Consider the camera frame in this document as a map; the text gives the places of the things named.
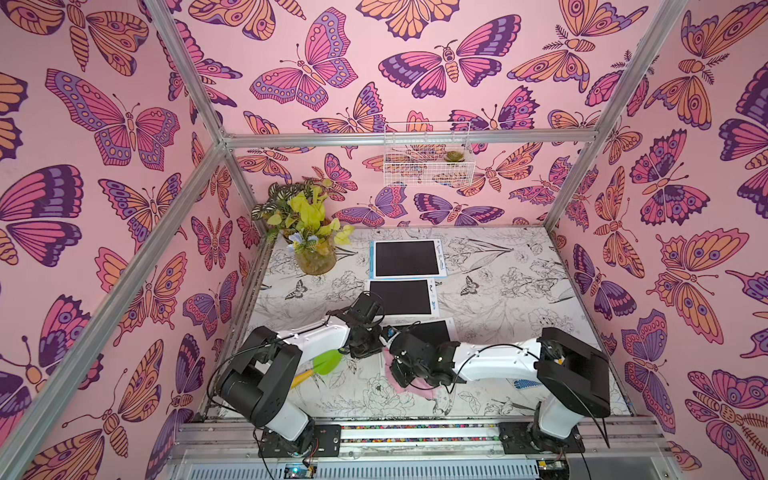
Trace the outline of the pink cloth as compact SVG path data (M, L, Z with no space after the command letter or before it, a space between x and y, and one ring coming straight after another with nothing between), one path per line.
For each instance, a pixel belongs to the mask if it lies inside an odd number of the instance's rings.
M382 355L385 377L396 393L412 393L427 400L433 400L435 398L434 388L422 379L415 378L408 385L403 384L403 378L400 375L400 371L393 367L395 364L393 355L387 349L383 351Z

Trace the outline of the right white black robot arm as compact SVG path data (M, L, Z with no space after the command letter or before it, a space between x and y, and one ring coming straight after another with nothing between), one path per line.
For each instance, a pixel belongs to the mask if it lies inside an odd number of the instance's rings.
M535 409L533 437L565 440L588 418L611 414L608 357L565 331L546 327L536 339L478 345L429 343L405 327L388 327L390 371L403 388L421 379L452 393L456 386L489 379L536 382L548 391Z

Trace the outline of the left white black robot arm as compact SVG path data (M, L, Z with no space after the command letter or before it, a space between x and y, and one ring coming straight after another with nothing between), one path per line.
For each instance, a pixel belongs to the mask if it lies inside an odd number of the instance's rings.
M384 303L364 291L348 307L328 311L318 322L297 330L255 328L217 374L212 393L258 429L274 432L297 450L314 429L314 420L288 400L299 367L327 353L367 358L380 353Z

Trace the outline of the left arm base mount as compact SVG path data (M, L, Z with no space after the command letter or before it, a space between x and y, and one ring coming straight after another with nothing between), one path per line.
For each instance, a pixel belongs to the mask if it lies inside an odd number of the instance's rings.
M342 428L339 424L317 425L311 420L295 440L287 440L277 432L265 429L258 441L261 458L338 457Z

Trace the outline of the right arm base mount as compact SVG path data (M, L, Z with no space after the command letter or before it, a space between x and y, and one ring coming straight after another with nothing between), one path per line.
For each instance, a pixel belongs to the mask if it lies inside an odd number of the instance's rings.
M504 453L507 455L584 453L584 444L576 426L571 429L565 439L556 438L543 432L538 424L541 405L541 402L537 404L534 417L530 422L504 421L499 423L499 441Z

